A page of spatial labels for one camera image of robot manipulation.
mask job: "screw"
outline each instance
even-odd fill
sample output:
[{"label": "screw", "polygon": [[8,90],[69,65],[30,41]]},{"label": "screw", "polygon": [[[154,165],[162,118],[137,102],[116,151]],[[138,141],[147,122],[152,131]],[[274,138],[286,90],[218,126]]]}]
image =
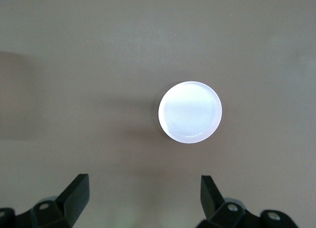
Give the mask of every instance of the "screw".
[{"label": "screw", "polygon": [[237,206],[236,206],[235,204],[229,204],[229,205],[228,205],[228,209],[229,209],[230,211],[232,211],[232,212],[238,211],[238,208],[237,208]]},{"label": "screw", "polygon": [[279,221],[281,220],[281,217],[275,213],[275,212],[268,212],[268,216],[272,219],[272,220],[276,220]]},{"label": "screw", "polygon": [[49,204],[48,204],[48,203],[44,203],[44,204],[42,204],[41,206],[39,206],[39,209],[40,209],[40,210],[44,210],[44,209],[46,209],[47,207],[49,207]]}]

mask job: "white disc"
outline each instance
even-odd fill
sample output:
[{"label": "white disc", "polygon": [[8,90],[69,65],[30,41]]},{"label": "white disc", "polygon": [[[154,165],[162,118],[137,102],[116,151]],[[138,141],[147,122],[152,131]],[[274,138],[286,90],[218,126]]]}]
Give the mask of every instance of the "white disc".
[{"label": "white disc", "polygon": [[222,104],[209,86],[186,81],[163,96],[158,117],[162,129],[180,143],[197,143],[211,136],[222,118]]}]

